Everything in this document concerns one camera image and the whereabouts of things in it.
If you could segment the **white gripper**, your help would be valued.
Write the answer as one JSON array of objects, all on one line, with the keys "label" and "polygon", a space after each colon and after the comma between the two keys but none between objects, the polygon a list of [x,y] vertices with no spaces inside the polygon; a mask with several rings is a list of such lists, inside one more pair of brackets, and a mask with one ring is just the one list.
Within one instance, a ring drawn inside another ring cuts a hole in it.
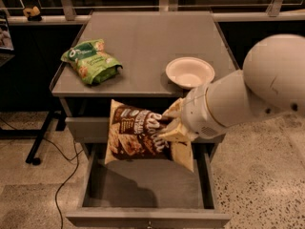
[{"label": "white gripper", "polygon": [[213,139],[224,135],[228,129],[219,124],[211,114],[207,102],[207,85],[201,85],[188,92],[186,97],[178,98],[162,114],[174,120],[158,136],[170,141],[189,141],[188,130],[202,139]]}]

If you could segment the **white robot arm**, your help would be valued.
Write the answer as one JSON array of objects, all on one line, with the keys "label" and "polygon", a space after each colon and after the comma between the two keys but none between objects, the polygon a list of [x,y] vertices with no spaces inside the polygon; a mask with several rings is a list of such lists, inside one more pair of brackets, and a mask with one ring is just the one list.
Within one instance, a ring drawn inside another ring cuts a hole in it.
[{"label": "white robot arm", "polygon": [[276,34],[249,50],[241,70],[175,101],[167,112],[173,121],[158,135],[168,141],[212,139],[237,124],[287,112],[305,115],[305,37]]}]

